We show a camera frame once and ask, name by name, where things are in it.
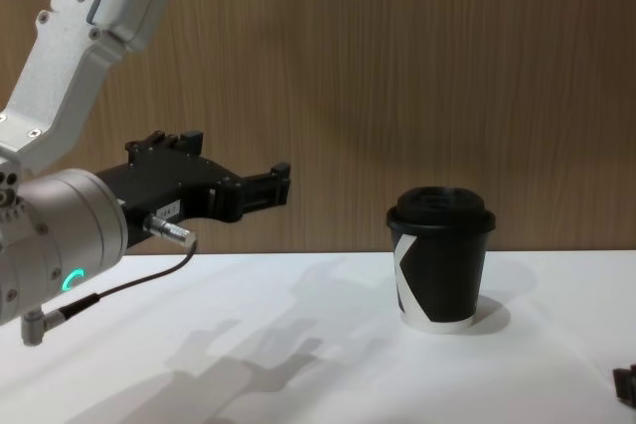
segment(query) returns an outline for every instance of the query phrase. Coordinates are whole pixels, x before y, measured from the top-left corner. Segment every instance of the black cable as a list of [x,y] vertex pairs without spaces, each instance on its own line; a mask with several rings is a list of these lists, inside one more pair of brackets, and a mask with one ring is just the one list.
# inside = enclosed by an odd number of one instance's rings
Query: black cable
[[121,292],[122,290],[126,290],[127,288],[134,287],[135,285],[140,285],[142,283],[149,282],[150,280],[154,280],[156,278],[161,278],[161,277],[165,277],[166,275],[170,275],[171,273],[174,273],[177,270],[180,270],[183,267],[185,267],[188,264],[188,262],[192,260],[192,257],[194,257],[195,254],[197,253],[197,247],[198,247],[198,242],[195,241],[190,247],[190,250],[188,251],[185,258],[181,260],[174,267],[168,268],[162,272],[153,273],[152,275],[148,275],[146,277],[141,277],[136,280],[123,283],[121,285],[117,285],[116,287],[113,287],[102,293],[91,293],[90,295],[80,298],[79,300],[75,300],[74,302],[68,305],[60,307],[59,311],[64,315],[65,319],[68,320],[74,317],[75,315],[77,315],[78,313],[83,312],[87,308],[92,307],[95,303],[99,302],[99,300],[101,300],[102,298],[112,295],[113,293]]

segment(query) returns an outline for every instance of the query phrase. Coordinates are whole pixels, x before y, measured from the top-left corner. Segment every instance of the white table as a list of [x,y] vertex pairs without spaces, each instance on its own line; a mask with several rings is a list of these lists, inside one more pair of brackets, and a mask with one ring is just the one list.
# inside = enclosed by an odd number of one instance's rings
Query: white table
[[[52,305],[174,261],[125,258]],[[636,252],[491,253],[478,320],[407,328],[389,254],[199,256],[39,348],[1,328],[0,422],[635,422],[611,370],[636,362]]]

